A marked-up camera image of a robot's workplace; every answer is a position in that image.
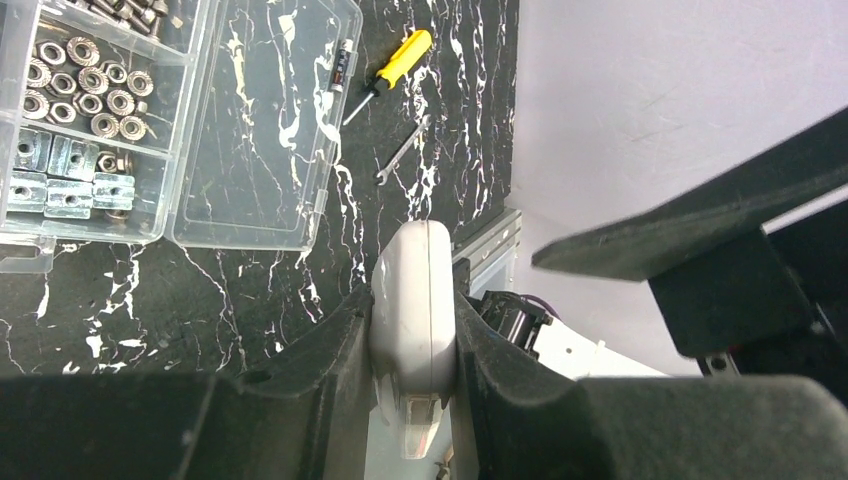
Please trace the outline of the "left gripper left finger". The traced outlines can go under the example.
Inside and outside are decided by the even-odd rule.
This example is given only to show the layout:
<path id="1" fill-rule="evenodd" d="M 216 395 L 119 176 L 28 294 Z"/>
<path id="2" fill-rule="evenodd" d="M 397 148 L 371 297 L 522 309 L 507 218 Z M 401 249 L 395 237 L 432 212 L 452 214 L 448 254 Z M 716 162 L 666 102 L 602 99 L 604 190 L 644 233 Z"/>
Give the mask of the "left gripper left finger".
<path id="1" fill-rule="evenodd" d="M 142 372 L 1 383 L 5 479 L 351 479 L 371 405 L 371 290 L 239 376 Z"/>

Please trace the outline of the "white remote control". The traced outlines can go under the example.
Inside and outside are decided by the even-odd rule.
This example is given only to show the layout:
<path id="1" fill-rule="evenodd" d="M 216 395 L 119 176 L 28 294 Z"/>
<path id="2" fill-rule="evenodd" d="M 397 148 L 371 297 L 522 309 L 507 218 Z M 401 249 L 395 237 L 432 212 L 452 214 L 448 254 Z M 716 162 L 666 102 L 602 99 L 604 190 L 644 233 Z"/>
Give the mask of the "white remote control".
<path id="1" fill-rule="evenodd" d="M 377 404 L 401 458 L 424 458 L 456 381 L 450 234 L 434 220 L 403 224 L 371 277 L 369 357 Z"/>

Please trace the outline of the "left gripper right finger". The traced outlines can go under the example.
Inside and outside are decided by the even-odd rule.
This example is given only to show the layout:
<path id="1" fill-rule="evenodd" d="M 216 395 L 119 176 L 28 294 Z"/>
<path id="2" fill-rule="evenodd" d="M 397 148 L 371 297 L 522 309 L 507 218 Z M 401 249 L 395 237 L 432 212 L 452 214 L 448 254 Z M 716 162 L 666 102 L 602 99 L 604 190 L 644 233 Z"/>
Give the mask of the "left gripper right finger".
<path id="1" fill-rule="evenodd" d="M 688 258 L 646 279 L 685 355 L 738 375 L 569 380 L 456 300 L 457 463 L 481 479 L 843 479 L 843 258 Z"/>

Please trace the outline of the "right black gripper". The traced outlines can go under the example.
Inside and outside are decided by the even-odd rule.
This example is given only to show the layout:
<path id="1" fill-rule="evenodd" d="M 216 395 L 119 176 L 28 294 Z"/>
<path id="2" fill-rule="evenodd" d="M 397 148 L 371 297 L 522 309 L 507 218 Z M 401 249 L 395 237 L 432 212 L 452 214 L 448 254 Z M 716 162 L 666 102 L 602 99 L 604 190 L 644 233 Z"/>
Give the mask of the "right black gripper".
<path id="1" fill-rule="evenodd" d="M 768 231 L 847 184 L 838 111 L 645 213 L 555 240 L 535 267 L 646 283 L 707 376 L 795 375 L 847 397 L 847 204 Z"/>

